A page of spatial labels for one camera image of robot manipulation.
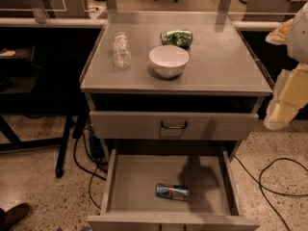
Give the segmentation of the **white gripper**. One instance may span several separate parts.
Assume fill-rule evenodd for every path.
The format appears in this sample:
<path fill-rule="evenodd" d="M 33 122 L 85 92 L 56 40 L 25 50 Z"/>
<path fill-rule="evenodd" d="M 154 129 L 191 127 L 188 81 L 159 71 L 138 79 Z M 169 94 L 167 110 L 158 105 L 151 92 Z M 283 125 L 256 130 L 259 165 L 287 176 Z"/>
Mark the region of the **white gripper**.
<path fill-rule="evenodd" d="M 299 62 L 292 71 L 283 69 L 278 75 L 273 98 L 267 107 L 264 125 L 270 130 L 280 130 L 308 104 L 308 3 L 294 19 L 283 22 L 270 32 L 266 42 L 287 44 L 288 56 Z"/>

